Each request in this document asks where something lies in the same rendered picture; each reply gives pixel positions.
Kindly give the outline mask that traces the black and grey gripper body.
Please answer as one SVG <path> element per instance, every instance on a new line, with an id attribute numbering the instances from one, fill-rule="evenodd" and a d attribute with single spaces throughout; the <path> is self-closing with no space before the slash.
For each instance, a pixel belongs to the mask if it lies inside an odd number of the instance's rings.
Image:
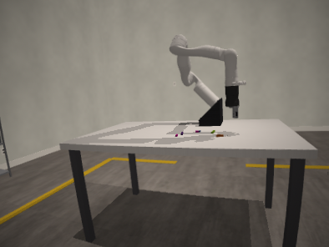
<path id="1" fill-rule="evenodd" d="M 225 78 L 225 96 L 226 96 L 225 106 L 226 107 L 240 106 L 240 101 L 238 99 L 239 85 L 246 85 L 246 81 L 241 81 L 241 82 L 238 81 L 239 81 L 238 77 Z"/>

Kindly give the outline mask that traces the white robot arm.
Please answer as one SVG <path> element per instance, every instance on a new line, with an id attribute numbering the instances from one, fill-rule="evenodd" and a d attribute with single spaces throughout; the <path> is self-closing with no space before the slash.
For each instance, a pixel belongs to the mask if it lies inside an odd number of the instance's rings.
<path id="1" fill-rule="evenodd" d="M 211 107 L 219 98 L 210 91 L 192 72 L 190 57 L 213 58 L 225 62 L 225 77 L 238 77 L 237 53 L 234 49 L 222 49 L 215 46 L 204 45 L 197 48 L 188 48 L 187 39 L 176 35 L 170 44 L 170 52 L 177 55 L 177 64 L 180 70 L 182 83 L 189 87 L 195 82 L 194 91 Z M 190 74 L 190 75 L 189 75 Z M 189 76 L 189 79 L 188 79 Z"/>

